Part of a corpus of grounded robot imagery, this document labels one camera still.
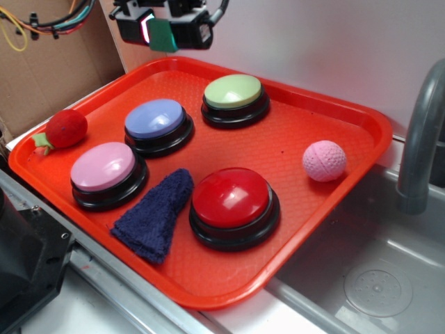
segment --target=wire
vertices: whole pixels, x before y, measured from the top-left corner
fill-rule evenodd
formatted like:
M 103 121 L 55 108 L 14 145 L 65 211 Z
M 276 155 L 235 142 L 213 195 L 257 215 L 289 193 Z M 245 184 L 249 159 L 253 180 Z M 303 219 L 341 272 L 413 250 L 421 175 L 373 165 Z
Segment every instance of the wire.
M 70 8 L 69 14 L 72 13 L 72 10 L 74 9 L 74 5 L 75 4 L 76 4 L 76 0 L 73 0 L 72 3 L 71 3 L 71 8 Z
M 3 13 L 17 27 L 17 29 L 19 29 L 24 39 L 23 47 L 22 48 L 16 47 L 9 39 L 8 33 L 6 32 L 5 26 L 3 25 L 3 20 L 0 19 L 1 30 L 3 31 L 3 35 L 5 36 L 6 42 L 8 42 L 9 46 L 17 52 L 24 51 L 28 47 L 28 38 L 26 37 L 23 27 L 5 8 L 1 6 L 0 6 L 0 13 Z
M 215 26 L 221 19 L 221 17 L 223 17 L 225 11 L 227 10 L 228 5 L 229 5 L 229 0 L 221 1 L 220 7 L 215 11 L 214 14 L 212 14 L 212 16 L 210 16 L 208 20 L 211 26 Z
M 79 5 L 77 5 L 77 7 L 72 11 L 72 13 L 70 13 L 60 19 L 57 19 L 56 21 L 47 22 L 47 23 L 39 23 L 38 27 L 40 27 L 40 28 L 52 27 L 52 26 L 55 26 L 56 24 L 60 24 L 60 23 L 63 23 L 65 21 L 71 19 L 86 5 L 87 2 L 88 2 L 88 0 L 82 0 L 82 2 Z M 25 22 L 25 21 L 22 21 L 22 22 L 29 26 L 31 25 L 31 23 L 29 23 L 29 22 Z
M 39 35 L 53 35 L 56 38 L 58 34 L 67 35 L 83 26 L 83 23 L 86 21 L 89 14 L 91 13 L 95 2 L 96 0 L 81 0 L 80 2 L 79 0 L 73 0 L 68 15 L 55 21 L 43 24 L 31 24 L 30 22 L 22 21 L 0 6 L 0 9 L 2 9 L 3 13 L 8 13 L 8 15 L 0 17 L 0 19 L 6 18 L 17 28 L 20 26 L 21 29 L 19 29 L 19 33 L 21 33 L 22 35 L 24 35 L 23 29 L 26 29 Z

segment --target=pink ball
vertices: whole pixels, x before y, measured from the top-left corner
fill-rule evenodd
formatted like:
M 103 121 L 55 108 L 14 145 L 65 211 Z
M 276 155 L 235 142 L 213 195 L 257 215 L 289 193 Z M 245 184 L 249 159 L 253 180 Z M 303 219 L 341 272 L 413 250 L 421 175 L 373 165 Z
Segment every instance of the pink ball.
M 303 154 L 303 167 L 313 180 L 329 182 L 337 179 L 345 171 L 346 154 L 332 141 L 317 141 Z

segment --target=navy blue cloth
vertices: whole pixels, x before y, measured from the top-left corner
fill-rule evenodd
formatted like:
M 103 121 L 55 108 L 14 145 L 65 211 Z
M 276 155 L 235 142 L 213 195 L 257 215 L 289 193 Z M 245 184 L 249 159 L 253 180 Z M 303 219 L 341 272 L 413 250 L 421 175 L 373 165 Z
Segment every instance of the navy blue cloth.
M 115 222 L 111 233 L 137 255 L 160 264 L 170 252 L 177 215 L 193 191 L 188 170 L 180 168 L 150 189 Z

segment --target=orange tray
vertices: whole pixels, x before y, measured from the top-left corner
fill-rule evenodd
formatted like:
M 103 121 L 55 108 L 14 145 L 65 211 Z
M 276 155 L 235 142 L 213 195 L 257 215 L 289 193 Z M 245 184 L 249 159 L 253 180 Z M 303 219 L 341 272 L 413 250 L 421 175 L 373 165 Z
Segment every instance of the orange tray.
M 206 86 L 236 71 L 201 61 L 162 58 L 140 66 L 102 88 L 74 109 L 88 119 L 85 140 L 44 157 L 32 134 L 18 143 L 10 167 L 82 230 L 178 304 L 214 310 L 238 303 L 261 289 L 319 223 L 356 185 L 391 142 L 388 120 L 377 111 L 317 93 L 260 79 L 270 96 L 270 113 L 244 129 L 214 129 L 202 120 Z M 149 182 L 123 207 L 102 213 L 80 209 L 71 194 L 72 164 L 86 150 L 124 142 L 124 120 L 138 105 L 158 98 L 178 101 L 194 119 L 195 135 L 167 157 L 147 159 Z M 346 152 L 345 175 L 318 183 L 308 178 L 302 155 L 313 142 L 331 140 Z M 211 250 L 195 238 L 190 203 L 177 219 L 170 254 L 161 265 L 138 257 L 110 234 L 113 224 L 166 175 L 187 168 L 195 182 L 221 168 L 245 167 L 262 175 L 277 193 L 282 217 L 264 243 L 236 253 Z

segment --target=yellow wire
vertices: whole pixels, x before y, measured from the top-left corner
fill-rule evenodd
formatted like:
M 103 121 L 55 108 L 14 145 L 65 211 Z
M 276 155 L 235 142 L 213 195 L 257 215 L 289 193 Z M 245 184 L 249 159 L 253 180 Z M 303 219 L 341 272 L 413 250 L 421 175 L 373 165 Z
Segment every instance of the yellow wire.
M 5 26 L 3 25 L 3 22 L 2 22 L 3 20 L 0 19 L 1 30 L 3 31 L 3 35 L 5 36 L 6 42 L 8 42 L 9 46 L 17 52 L 24 51 L 28 47 L 28 38 L 26 37 L 26 34 L 25 34 L 22 26 L 6 9 L 4 9 L 1 6 L 0 6 L 0 12 L 3 13 L 4 15 L 6 15 L 6 17 L 17 27 L 17 29 L 19 29 L 19 31 L 22 34 L 23 39 L 24 39 L 24 46 L 21 49 L 19 49 L 11 42 L 11 40 L 9 39 L 8 33 L 6 32 Z
M 18 19 L 15 15 L 13 15 L 11 12 L 9 12 L 8 10 L 6 10 L 5 8 L 3 8 L 3 7 L 1 7 L 1 6 L 0 6 L 0 11 L 3 12 L 3 13 L 5 13 L 5 14 L 8 14 L 8 15 L 9 15 L 11 18 L 13 18 L 18 24 L 20 24 L 23 28 L 25 28 L 25 29 L 27 29 L 27 30 L 33 31 L 33 32 L 38 33 L 38 34 L 40 34 L 40 35 L 51 35 L 51 32 L 49 32 L 49 31 L 40 31 L 40 30 L 37 30 L 37 29 L 33 28 L 32 26 L 30 26 L 30 25 L 28 25 L 28 24 L 23 23 L 23 22 L 22 22 L 20 19 Z
M 76 5 L 76 0 L 72 0 L 72 3 L 71 3 L 71 8 L 70 8 L 70 14 L 72 13 L 72 11 L 74 10 L 74 6 Z

